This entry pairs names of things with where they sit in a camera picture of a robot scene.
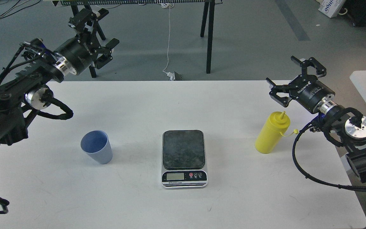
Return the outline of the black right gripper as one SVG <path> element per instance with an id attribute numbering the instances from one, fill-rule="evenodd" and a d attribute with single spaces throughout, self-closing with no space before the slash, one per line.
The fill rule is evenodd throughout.
<path id="1" fill-rule="evenodd" d="M 291 56 L 291 60 L 301 67 L 301 74 L 286 85 L 277 85 L 266 77 L 266 81 L 271 86 L 269 96 L 285 108 L 294 99 L 311 114 L 318 113 L 321 100 L 335 95 L 333 90 L 318 80 L 327 75 L 326 68 L 314 57 L 300 60 Z M 308 74 L 308 67 L 314 67 L 316 74 Z"/>

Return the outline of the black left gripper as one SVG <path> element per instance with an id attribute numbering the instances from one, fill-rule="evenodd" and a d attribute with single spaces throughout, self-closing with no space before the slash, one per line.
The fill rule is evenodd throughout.
<path id="1" fill-rule="evenodd" d="M 80 75 L 89 69 L 91 76 L 96 76 L 96 69 L 101 69 L 112 61 L 112 52 L 119 44 L 116 38 L 111 39 L 105 46 L 98 46 L 99 35 L 104 41 L 106 36 L 99 25 L 99 21 L 109 14 L 107 9 L 93 11 L 91 8 L 72 8 L 73 16 L 69 18 L 68 26 L 73 28 L 80 37 L 68 39 L 55 50 L 55 67 L 65 76 L 67 74 Z"/>

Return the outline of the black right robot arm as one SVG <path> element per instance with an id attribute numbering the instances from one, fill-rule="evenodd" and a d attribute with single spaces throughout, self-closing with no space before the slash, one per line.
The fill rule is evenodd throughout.
<path id="1" fill-rule="evenodd" d="M 301 135 L 307 130 L 322 132 L 327 141 L 347 150 L 346 159 L 354 175 L 362 184 L 366 183 L 366 116 L 355 108 L 345 108 L 334 103 L 334 91 L 319 80 L 320 77 L 326 76 L 327 70 L 314 57 L 300 60 L 291 56 L 291 60 L 301 67 L 301 73 L 292 81 L 284 85 L 278 85 L 269 78 L 266 78 L 266 81 L 271 87 L 270 97 L 283 107 L 288 107 L 294 100 L 309 113 L 317 114 L 299 131 L 294 140 L 292 158 L 296 168 L 306 179 L 318 184 L 366 192 L 366 186 L 340 185 L 321 181 L 308 174 L 299 165 L 296 159 L 296 144 Z"/>

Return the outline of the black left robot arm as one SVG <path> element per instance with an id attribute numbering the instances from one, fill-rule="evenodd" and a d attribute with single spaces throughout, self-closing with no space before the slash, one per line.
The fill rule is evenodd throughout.
<path id="1" fill-rule="evenodd" d="M 54 97 L 50 80 L 61 83 L 67 74 L 79 75 L 89 69 L 96 77 L 112 61 L 119 40 L 101 45 L 97 38 L 99 21 L 107 9 L 82 9 L 69 19 L 76 35 L 51 51 L 41 39 L 23 42 L 0 74 L 0 144 L 12 145 L 28 138 L 28 126 L 36 116 L 67 120 L 73 111 Z"/>

